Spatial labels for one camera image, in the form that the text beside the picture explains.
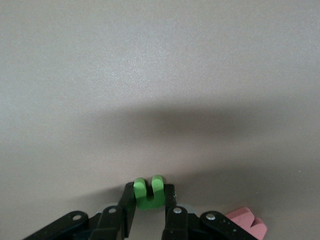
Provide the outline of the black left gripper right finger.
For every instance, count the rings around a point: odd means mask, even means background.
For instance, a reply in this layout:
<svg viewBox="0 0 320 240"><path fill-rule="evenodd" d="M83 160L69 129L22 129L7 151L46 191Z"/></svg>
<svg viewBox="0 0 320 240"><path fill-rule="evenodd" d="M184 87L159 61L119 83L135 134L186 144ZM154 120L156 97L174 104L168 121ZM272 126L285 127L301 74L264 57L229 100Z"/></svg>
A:
<svg viewBox="0 0 320 240"><path fill-rule="evenodd" d="M177 204L173 184L164 185L165 227L161 240L262 240L262 235L245 229L218 211L200 216Z"/></svg>

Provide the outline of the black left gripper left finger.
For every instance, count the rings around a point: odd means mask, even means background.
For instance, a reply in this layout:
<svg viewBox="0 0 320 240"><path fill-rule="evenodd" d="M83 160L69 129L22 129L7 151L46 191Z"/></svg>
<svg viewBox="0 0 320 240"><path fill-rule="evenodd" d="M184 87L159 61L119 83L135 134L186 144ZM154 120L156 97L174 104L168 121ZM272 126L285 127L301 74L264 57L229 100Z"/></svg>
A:
<svg viewBox="0 0 320 240"><path fill-rule="evenodd" d="M117 204L93 217L71 211L23 240L125 240L129 237L136 210L134 183L125 185Z"/></svg>

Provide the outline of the green foam letter u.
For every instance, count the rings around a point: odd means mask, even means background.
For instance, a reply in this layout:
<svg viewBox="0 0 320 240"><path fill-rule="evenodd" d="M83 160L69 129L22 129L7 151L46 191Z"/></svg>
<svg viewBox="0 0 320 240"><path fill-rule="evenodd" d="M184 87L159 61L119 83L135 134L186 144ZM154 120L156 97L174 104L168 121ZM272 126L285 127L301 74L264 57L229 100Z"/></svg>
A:
<svg viewBox="0 0 320 240"><path fill-rule="evenodd" d="M140 210L153 210L165 205L165 184L162 176L152 177L151 188L153 195L147 193L146 181L143 178L137 178L134 181L134 196Z"/></svg>

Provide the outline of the pink foam letter w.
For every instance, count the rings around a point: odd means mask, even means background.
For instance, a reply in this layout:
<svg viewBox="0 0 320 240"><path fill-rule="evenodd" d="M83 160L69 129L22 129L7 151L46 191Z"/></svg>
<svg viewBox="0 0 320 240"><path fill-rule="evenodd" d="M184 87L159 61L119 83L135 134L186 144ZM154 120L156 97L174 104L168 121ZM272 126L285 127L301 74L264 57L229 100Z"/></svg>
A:
<svg viewBox="0 0 320 240"><path fill-rule="evenodd" d="M257 240L264 240L268 228L248 207L238 208L225 216Z"/></svg>

